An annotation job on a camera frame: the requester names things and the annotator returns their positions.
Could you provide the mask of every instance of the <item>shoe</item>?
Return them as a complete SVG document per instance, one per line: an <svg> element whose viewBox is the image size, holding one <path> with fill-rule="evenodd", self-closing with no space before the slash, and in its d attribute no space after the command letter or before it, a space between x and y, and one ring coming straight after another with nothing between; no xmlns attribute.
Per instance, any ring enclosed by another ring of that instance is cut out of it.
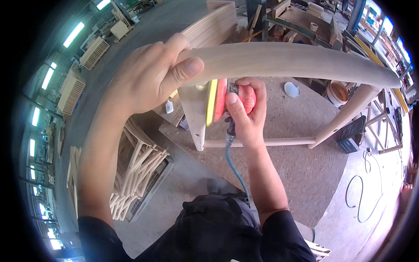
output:
<svg viewBox="0 0 419 262"><path fill-rule="evenodd" d="M207 181L207 191L208 194L212 194L212 193L216 193L218 194L218 185L217 185L217 181L215 179L208 179Z"/></svg>

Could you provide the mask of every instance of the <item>black sleeve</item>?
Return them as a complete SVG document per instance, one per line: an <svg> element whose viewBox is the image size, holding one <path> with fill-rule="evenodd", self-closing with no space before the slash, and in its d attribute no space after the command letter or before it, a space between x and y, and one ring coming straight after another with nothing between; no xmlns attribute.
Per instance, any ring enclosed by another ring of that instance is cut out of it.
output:
<svg viewBox="0 0 419 262"><path fill-rule="evenodd" d="M262 228L261 256L264 262L316 262L291 212L287 210L278 211L265 221Z"/></svg>
<svg viewBox="0 0 419 262"><path fill-rule="evenodd" d="M115 230L94 217L78 219L80 241L87 262L132 261L125 252Z"/></svg>

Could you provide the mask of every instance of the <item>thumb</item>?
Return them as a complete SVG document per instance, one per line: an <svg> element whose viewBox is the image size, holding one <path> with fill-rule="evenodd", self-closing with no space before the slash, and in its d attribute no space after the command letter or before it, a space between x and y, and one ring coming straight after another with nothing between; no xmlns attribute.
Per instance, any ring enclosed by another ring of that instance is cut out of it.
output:
<svg viewBox="0 0 419 262"><path fill-rule="evenodd" d="M173 92L184 82L192 79L204 69L204 61L197 57L190 57L176 64L161 82L164 91Z"/></svg>
<svg viewBox="0 0 419 262"><path fill-rule="evenodd" d="M225 106L237 126L243 126L249 121L243 103L236 93L228 93L225 95Z"/></svg>

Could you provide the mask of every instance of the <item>hand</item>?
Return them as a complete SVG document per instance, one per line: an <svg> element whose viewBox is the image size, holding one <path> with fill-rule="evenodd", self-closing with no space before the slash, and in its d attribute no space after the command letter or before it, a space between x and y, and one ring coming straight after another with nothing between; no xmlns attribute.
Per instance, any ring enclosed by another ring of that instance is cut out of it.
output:
<svg viewBox="0 0 419 262"><path fill-rule="evenodd" d="M225 104L235 123L237 138L245 149L257 149L265 146L263 139L263 126L266 117L266 87L265 83L257 78L246 77L238 79L236 84L251 85L256 94L256 105L249 114L246 114L243 103L237 94L228 93Z"/></svg>
<svg viewBox="0 0 419 262"><path fill-rule="evenodd" d="M165 44L157 42L134 50L112 79L102 104L126 118L162 104L204 69L204 62L197 57L175 64L186 49L190 49L189 42L178 33Z"/></svg>

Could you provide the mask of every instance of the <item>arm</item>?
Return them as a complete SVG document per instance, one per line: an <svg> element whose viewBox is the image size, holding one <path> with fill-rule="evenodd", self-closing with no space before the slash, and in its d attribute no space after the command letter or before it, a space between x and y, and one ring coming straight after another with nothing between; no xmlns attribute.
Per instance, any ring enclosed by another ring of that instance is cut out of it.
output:
<svg viewBox="0 0 419 262"><path fill-rule="evenodd" d="M261 225L273 213L289 210L284 185L272 164L263 139L266 117L265 83L257 78L242 78L236 84L251 85L256 94L256 105L246 115L242 102L235 93L228 93L227 110L235 122L237 138L242 142L250 179L250 190L258 209Z"/></svg>
<svg viewBox="0 0 419 262"><path fill-rule="evenodd" d="M118 145L125 122L132 114L147 112L202 71L193 57L175 64L188 49L185 36L175 34L162 42L136 49L121 65L104 94L83 145L78 168L78 214L99 218L111 227L109 199L114 188Z"/></svg>

